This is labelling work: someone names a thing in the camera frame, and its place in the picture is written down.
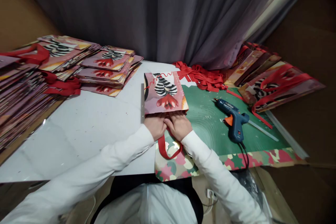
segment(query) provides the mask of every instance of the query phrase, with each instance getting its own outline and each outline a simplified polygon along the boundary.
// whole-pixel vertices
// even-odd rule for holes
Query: blue glue gun
[[[249,121],[249,115],[245,113],[240,114],[239,109],[223,99],[214,99],[216,106],[229,116],[224,120],[231,126],[229,128],[230,140],[234,143],[241,143],[244,140],[242,125]]]

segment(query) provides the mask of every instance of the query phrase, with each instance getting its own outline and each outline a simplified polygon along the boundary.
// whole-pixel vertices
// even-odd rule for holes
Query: power cord
[[[238,173],[238,172],[245,172],[246,170],[249,169],[249,166],[250,166],[250,159],[249,159],[249,157],[248,157],[248,154],[247,154],[247,151],[246,151],[246,147],[245,147],[245,145],[243,144],[243,142],[241,142],[241,143],[237,143],[237,144],[238,144],[238,146],[239,146],[239,148],[240,148],[241,153],[243,154],[243,158],[244,158],[244,161],[245,161],[245,168],[240,169],[240,170],[230,171],[230,172],[236,172],[236,173]]]
[[[87,223],[87,221],[88,221],[90,215],[92,214],[92,211],[94,210],[94,208],[95,208],[95,206],[96,206],[96,197],[95,197],[95,196],[93,196],[93,201],[94,201],[94,203],[93,203],[93,207],[92,207],[91,212],[89,213],[88,217],[86,218],[84,224]]]
[[[218,198],[217,198],[217,200],[214,202],[213,196],[214,196],[214,195],[212,195],[212,192],[210,192],[210,198],[211,198],[211,204],[210,204],[210,205],[205,205],[205,204],[202,203],[203,206],[208,207],[208,209],[203,213],[203,216],[205,216],[205,215],[207,215],[208,213],[210,213],[211,210],[212,210],[212,206],[215,205],[215,204],[217,203]]]

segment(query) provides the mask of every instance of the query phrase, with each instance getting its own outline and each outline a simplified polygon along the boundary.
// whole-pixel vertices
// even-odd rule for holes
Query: hand
[[[163,122],[166,117],[166,113],[155,113],[146,116],[144,125],[147,127],[149,132],[152,134],[154,141],[158,140],[163,136],[167,125]]]
[[[165,119],[164,123],[178,141],[182,141],[193,129],[191,123],[182,111],[169,112],[170,120]]]

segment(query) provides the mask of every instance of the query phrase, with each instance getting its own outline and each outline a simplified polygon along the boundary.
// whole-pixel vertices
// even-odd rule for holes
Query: electrical outlet
[[[213,199],[213,200],[217,200],[217,196],[215,195],[215,192],[214,191],[212,191],[212,190],[210,190],[210,189],[206,189],[205,190],[205,195],[206,195],[206,197],[207,198],[209,198],[209,199]]]

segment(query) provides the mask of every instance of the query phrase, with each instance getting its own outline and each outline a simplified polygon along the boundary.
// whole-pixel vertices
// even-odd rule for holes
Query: cardboard wall
[[[336,0],[298,0],[264,43],[327,88],[272,110],[310,155],[336,168]]]
[[[298,0],[264,43],[327,88],[272,110],[310,166],[265,169],[299,223],[336,219],[336,0]]]
[[[60,34],[34,0],[0,0],[0,52]]]

